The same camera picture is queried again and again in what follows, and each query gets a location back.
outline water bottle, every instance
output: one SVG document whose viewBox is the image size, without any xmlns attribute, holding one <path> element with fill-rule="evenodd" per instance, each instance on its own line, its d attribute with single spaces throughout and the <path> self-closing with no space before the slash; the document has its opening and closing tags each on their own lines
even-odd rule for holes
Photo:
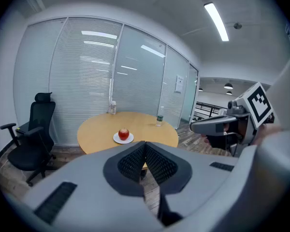
<svg viewBox="0 0 290 232">
<path fill-rule="evenodd" d="M 156 126 L 161 126 L 163 121 L 163 114 L 164 114 L 164 106 L 161 106 L 158 111 Z"/>
<path fill-rule="evenodd" d="M 111 103 L 111 112 L 110 114 L 116 114 L 116 101 L 112 101 Z"/>
</svg>

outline red apple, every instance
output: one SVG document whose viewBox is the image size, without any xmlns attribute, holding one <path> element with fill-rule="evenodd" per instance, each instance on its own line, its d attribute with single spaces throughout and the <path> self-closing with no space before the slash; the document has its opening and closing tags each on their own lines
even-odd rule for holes
<svg viewBox="0 0 290 232">
<path fill-rule="evenodd" d="M 121 140 L 126 140 L 129 137 L 129 131 L 128 129 L 120 129 L 118 132 L 118 136 Z"/>
</svg>

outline office chair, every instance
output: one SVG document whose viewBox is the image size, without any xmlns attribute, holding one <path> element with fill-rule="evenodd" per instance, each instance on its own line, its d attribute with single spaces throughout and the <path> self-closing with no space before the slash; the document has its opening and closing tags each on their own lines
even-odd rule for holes
<svg viewBox="0 0 290 232">
<path fill-rule="evenodd" d="M 45 170 L 51 158 L 56 156 L 50 154 L 54 141 L 49 135 L 49 124 L 56 106 L 56 103 L 50 101 L 51 93 L 38 93 L 35 96 L 35 102 L 31 104 L 30 120 L 28 132 L 24 136 L 16 137 L 12 127 L 15 123 L 0 126 L 0 129 L 8 129 L 11 137 L 16 144 L 16 148 L 8 155 L 10 163 L 24 171 L 34 171 L 26 180 L 32 187 L 31 180 L 41 173 L 45 177 Z"/>
</svg>

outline table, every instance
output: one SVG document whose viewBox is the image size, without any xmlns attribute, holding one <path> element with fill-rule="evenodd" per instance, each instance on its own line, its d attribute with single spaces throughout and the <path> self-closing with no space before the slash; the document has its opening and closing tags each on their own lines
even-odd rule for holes
<svg viewBox="0 0 290 232">
<path fill-rule="evenodd" d="M 134 136 L 133 142 L 149 141 L 177 147 L 178 135 L 175 129 L 165 121 L 158 127 L 156 120 L 152 115 L 136 112 L 100 114 L 89 118 L 80 126 L 77 140 L 86 154 L 99 152 L 119 146 L 113 140 L 113 135 L 121 128 L 127 128 Z"/>
</svg>

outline wooden floor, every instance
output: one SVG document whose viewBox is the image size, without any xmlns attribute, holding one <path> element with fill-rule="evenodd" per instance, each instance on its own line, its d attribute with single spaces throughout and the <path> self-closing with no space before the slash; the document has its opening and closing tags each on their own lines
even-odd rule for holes
<svg viewBox="0 0 290 232">
<path fill-rule="evenodd" d="M 188 151 L 198 152 L 202 154 L 231 156 L 229 152 L 222 149 L 212 148 L 210 145 L 204 143 L 200 134 L 193 133 L 187 122 L 181 121 L 179 128 L 176 130 L 178 134 L 178 148 L 182 148 Z M 24 172 L 15 168 L 8 160 L 7 155 L 11 152 L 15 146 L 7 150 L 7 152 L 0 158 L 0 187 L 1 190 L 7 192 L 16 198 L 20 199 L 30 189 L 26 183 L 26 179 L 32 172 Z M 50 162 L 50 165 L 56 168 L 62 167 L 64 164 L 72 161 L 73 159 L 84 155 L 80 147 L 59 147 L 54 146 L 52 154 L 56 155 L 56 159 Z M 48 176 L 54 171 L 46 171 L 45 175 Z M 36 184 L 42 179 L 41 175 L 38 175 L 33 179 L 33 184 Z M 148 208 L 157 214 L 159 208 L 159 186 L 156 183 L 154 177 L 147 171 L 144 180 L 140 183 L 144 187 L 145 203 Z"/>
</svg>

